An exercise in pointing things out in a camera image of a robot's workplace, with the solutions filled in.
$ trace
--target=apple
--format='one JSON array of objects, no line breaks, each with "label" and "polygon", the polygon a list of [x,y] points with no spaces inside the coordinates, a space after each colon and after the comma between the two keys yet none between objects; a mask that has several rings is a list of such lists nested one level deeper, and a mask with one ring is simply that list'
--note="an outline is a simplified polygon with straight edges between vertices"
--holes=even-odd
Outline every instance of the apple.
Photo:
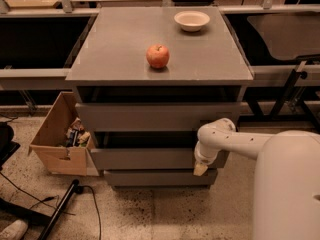
[{"label": "apple", "polygon": [[169,49],[162,44],[151,45],[147,50],[146,57],[151,67],[164,68],[169,62]]}]

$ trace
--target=shoe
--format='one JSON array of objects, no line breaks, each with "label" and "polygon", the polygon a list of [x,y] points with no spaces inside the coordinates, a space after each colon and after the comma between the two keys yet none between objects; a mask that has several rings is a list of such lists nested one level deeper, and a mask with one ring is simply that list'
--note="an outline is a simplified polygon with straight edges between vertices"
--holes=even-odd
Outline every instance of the shoe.
[{"label": "shoe", "polygon": [[28,222],[16,220],[0,232],[0,240],[20,240],[27,232]]}]

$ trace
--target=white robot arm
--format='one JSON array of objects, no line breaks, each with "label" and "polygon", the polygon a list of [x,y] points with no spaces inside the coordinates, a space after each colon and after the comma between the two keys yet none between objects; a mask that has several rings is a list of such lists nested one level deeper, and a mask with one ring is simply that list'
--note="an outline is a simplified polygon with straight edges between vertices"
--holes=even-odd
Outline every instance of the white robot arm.
[{"label": "white robot arm", "polygon": [[202,126],[194,174],[220,150],[256,159],[253,240],[320,239],[320,135],[239,133],[229,119]]}]

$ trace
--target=concrete floor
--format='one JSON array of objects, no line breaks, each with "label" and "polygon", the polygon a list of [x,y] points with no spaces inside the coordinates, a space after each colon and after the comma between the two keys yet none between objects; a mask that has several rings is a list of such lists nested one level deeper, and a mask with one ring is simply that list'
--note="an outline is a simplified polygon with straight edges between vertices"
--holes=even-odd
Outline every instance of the concrete floor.
[{"label": "concrete floor", "polygon": [[[103,240],[129,239],[211,239],[249,240],[252,231],[252,201],[255,161],[231,154],[224,169],[219,169],[210,189],[168,188],[113,190],[103,177],[53,175],[46,170],[29,144],[44,115],[21,116],[10,123],[20,149],[5,163],[2,173],[24,191],[39,199],[63,197],[73,179],[95,191],[102,222]],[[282,127],[244,126],[241,131],[278,132]],[[37,201],[14,188],[0,176],[0,197],[24,207]],[[55,206],[57,199],[48,204]],[[53,208],[42,204],[33,208],[47,215]],[[92,193],[85,188],[75,194],[48,239],[99,239],[99,224]],[[0,211],[0,230],[16,218]],[[42,227],[31,226],[24,239],[34,240]]]}]

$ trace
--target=bowl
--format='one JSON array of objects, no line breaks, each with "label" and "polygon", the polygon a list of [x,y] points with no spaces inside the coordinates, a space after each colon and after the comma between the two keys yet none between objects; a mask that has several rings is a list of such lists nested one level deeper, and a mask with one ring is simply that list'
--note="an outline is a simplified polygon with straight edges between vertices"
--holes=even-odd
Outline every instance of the bowl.
[{"label": "bowl", "polygon": [[174,20],[184,31],[196,32],[209,23],[210,17],[198,11],[183,11],[174,16]]}]

